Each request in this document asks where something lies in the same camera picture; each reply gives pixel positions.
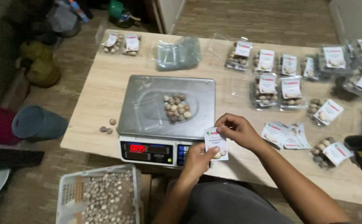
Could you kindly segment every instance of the stainless steel scale top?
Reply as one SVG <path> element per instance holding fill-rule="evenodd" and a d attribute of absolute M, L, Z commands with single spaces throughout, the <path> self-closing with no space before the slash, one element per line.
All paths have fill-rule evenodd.
<path fill-rule="evenodd" d="M 171 124 L 164 109 L 164 96 L 186 95 L 192 118 Z M 203 131 L 213 127 L 216 82 L 163 76 L 131 75 L 117 131 L 120 135 L 151 138 L 203 140 Z"/>

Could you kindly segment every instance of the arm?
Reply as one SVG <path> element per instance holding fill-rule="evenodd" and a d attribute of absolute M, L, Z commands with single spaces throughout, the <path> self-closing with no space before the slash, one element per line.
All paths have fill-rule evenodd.
<path fill-rule="evenodd" d="M 189 148 L 185 167 L 152 224 L 179 223 L 188 205 L 193 186 L 208 170 L 208 163 L 219 150 L 218 147 L 214 147 L 204 153 L 204 142 Z"/>
<path fill-rule="evenodd" d="M 350 220 L 335 200 L 268 145 L 244 117 L 225 114 L 217 120 L 215 126 L 219 127 L 217 132 L 257 155 L 302 221 L 329 224 Z"/>

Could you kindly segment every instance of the person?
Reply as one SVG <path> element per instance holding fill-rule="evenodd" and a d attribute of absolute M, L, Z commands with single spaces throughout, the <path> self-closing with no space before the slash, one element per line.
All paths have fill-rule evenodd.
<path fill-rule="evenodd" d="M 304 223 L 348 223 L 339 204 L 303 176 L 268 145 L 241 116 L 225 114 L 214 125 L 217 132 L 251 150 L 261 161 L 293 211 Z M 268 201 L 231 182 L 197 184 L 208 170 L 218 147 L 204 152 L 204 143 L 190 147 L 175 185 L 168 192 L 153 224 L 289 224 Z"/>

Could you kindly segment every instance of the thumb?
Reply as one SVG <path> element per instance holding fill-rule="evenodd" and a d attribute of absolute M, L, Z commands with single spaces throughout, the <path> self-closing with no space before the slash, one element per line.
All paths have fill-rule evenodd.
<path fill-rule="evenodd" d="M 227 127 L 218 127 L 216 131 L 222 135 L 224 135 L 226 138 L 229 138 L 230 140 L 235 140 L 238 136 L 238 133 L 234 130 L 231 130 Z"/>
<path fill-rule="evenodd" d="M 207 152 L 205 154 L 203 154 L 203 157 L 206 159 L 206 160 L 211 160 L 214 155 L 216 155 L 218 152 L 220 151 L 220 148 L 218 146 L 216 147 L 213 147 L 213 148 L 210 148 L 207 150 Z"/>

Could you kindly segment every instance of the white plastic basket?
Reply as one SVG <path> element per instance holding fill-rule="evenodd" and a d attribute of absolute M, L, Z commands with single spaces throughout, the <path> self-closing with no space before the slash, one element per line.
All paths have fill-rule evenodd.
<path fill-rule="evenodd" d="M 84 183 L 90 177 L 103 177 L 105 174 L 126 173 L 132 170 L 134 185 L 134 199 L 132 204 L 135 209 L 135 223 L 143 224 L 144 208 L 141 201 L 141 171 L 133 164 L 105 167 L 83 172 L 66 174 L 59 182 L 58 206 L 56 209 L 56 224 L 84 223 L 81 212 L 87 207 L 87 202 L 83 200 Z"/>

